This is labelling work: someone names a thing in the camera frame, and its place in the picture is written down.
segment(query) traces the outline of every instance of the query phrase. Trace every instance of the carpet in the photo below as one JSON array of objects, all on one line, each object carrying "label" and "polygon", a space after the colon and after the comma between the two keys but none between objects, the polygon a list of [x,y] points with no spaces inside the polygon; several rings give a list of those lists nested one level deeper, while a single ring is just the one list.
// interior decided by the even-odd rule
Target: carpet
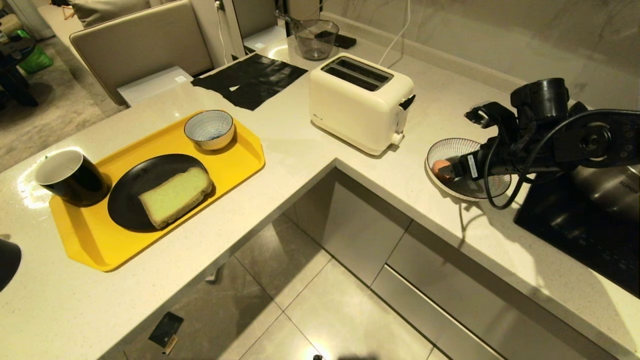
[{"label": "carpet", "polygon": [[9,99],[0,110],[0,172],[126,109],[113,103],[60,39],[38,44],[54,64],[26,75],[37,107]]}]

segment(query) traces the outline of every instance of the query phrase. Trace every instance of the toaster slot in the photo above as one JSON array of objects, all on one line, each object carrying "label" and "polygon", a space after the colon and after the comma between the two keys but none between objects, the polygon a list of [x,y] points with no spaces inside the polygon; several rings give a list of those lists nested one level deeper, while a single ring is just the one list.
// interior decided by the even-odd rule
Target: toaster slot
[{"label": "toaster slot", "polygon": [[346,56],[333,60],[325,65],[322,71],[372,92],[383,87],[394,77],[377,67]]},{"label": "toaster slot", "polygon": [[344,81],[352,83],[368,91],[376,91],[378,89],[377,84],[370,83],[365,79],[359,78],[358,76],[354,76],[346,71],[338,69],[337,67],[330,67],[329,69],[326,70],[326,73],[331,74],[336,78],[341,78]]}]

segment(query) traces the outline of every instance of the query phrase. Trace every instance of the chair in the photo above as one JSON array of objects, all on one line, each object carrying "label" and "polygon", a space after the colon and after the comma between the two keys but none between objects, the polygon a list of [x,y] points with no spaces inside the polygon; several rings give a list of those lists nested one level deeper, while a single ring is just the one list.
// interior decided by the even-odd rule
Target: chair
[{"label": "chair", "polygon": [[6,36],[22,29],[22,23],[14,13],[8,13],[4,9],[4,1],[0,0],[0,31]]},{"label": "chair", "polygon": [[118,105],[117,88],[178,66],[189,75],[213,69],[191,6],[181,0],[86,28],[70,36],[89,70]]}]

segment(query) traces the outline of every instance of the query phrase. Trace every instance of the toaster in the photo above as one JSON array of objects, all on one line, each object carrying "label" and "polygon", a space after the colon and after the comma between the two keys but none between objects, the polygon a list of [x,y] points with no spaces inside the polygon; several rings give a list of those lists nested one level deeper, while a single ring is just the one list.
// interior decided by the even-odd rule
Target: toaster
[{"label": "toaster", "polygon": [[311,121],[372,155],[400,144],[414,99],[408,76],[350,54],[310,73]]}]

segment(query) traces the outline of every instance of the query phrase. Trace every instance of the countertop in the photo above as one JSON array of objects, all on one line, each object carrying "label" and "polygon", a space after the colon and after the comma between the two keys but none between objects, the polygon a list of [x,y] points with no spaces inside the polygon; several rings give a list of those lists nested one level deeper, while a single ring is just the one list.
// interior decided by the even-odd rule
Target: countertop
[{"label": "countertop", "polygon": [[[358,41],[349,53],[377,62],[383,51]],[[291,39],[260,53],[306,69],[320,64],[301,59]],[[391,53],[385,64],[396,59]],[[121,347],[338,167],[616,357],[638,359],[639,299],[515,225],[517,204],[497,211],[486,201],[460,203],[425,173],[424,158],[438,140],[484,142],[493,136],[494,129],[483,130],[463,114],[487,100],[509,104],[509,94],[408,56],[391,69],[413,79],[417,98],[406,138],[380,157],[364,155],[311,124],[305,74],[255,111],[181,84],[0,174],[0,234],[23,251],[17,275],[0,292],[0,358],[96,359]],[[33,183],[35,163],[67,147],[81,148],[97,161],[194,111],[216,108],[260,137],[266,166],[113,272],[69,259],[47,205],[50,195]]]}]

